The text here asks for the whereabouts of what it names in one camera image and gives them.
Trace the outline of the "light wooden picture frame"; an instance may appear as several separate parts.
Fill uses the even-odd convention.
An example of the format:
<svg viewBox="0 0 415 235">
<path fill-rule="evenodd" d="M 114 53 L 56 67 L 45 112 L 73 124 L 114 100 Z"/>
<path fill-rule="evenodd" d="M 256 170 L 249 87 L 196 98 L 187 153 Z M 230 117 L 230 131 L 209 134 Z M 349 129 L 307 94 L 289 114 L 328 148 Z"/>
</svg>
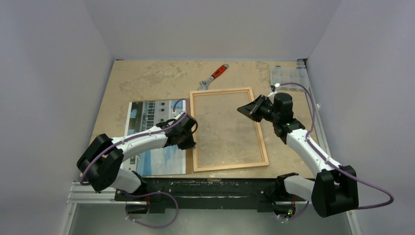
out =
<svg viewBox="0 0 415 235">
<path fill-rule="evenodd" d="M 198 123 L 194 172 L 269 165 L 260 124 L 236 110 L 253 100 L 250 87 L 190 92 L 190 113 Z"/>
</svg>

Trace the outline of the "building photo print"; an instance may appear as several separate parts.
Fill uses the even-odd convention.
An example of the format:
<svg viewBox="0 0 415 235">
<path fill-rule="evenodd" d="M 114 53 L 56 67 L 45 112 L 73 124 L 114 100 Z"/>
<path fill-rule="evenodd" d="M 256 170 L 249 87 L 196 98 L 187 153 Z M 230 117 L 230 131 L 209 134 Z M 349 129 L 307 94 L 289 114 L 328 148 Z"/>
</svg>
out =
<svg viewBox="0 0 415 235">
<path fill-rule="evenodd" d="M 186 100 L 131 102 L 125 125 L 125 135 L 147 130 L 186 110 Z M 131 157 L 121 165 L 121 168 L 134 170 L 141 176 L 186 174 L 186 152 L 177 146 L 153 149 Z"/>
</svg>

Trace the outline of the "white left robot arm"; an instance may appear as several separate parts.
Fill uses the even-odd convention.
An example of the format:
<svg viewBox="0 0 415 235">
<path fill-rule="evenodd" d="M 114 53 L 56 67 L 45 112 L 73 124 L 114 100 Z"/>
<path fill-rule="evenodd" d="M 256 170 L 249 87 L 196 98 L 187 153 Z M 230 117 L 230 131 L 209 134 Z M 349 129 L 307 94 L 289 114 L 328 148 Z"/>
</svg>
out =
<svg viewBox="0 0 415 235">
<path fill-rule="evenodd" d="M 81 172 L 79 183 L 91 186 L 95 191 L 115 188 L 126 192 L 133 200 L 140 200 L 146 194 L 142 177 L 134 170 L 122 169 L 122 163 L 153 149 L 170 146 L 181 150 L 192 149 L 196 145 L 193 133 L 197 127 L 196 119 L 182 112 L 175 118 L 129 136 L 110 138 L 100 134 L 76 164 Z"/>
</svg>

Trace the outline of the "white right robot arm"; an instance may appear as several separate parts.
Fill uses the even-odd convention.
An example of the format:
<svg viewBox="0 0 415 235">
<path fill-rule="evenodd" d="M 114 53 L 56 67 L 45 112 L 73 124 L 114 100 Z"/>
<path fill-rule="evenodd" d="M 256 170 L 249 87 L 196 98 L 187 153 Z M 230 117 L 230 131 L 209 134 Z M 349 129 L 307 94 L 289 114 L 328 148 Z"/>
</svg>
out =
<svg viewBox="0 0 415 235">
<path fill-rule="evenodd" d="M 260 95 L 237 111 L 255 122 L 271 122 L 276 136 L 301 157 L 313 174 L 314 180 L 296 174 L 280 176 L 282 182 L 275 185 L 278 198 L 299 196 L 311 202 L 323 218 L 358 208 L 356 171 L 349 165 L 342 166 L 316 145 L 305 126 L 294 117 L 289 94 L 277 93 L 273 100 Z"/>
</svg>

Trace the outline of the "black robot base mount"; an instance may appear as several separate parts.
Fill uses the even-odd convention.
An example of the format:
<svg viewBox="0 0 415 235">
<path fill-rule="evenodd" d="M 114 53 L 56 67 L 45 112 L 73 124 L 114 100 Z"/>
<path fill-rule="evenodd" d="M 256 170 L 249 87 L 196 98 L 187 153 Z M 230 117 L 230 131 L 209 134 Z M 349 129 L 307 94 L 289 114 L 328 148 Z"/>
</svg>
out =
<svg viewBox="0 0 415 235">
<path fill-rule="evenodd" d="M 138 202 L 132 213 L 163 213 L 166 209 L 254 210 L 290 218 L 301 211 L 304 199 L 282 189 L 276 178 L 145 178 L 143 187 L 126 194 L 116 190 L 115 200 Z"/>
</svg>

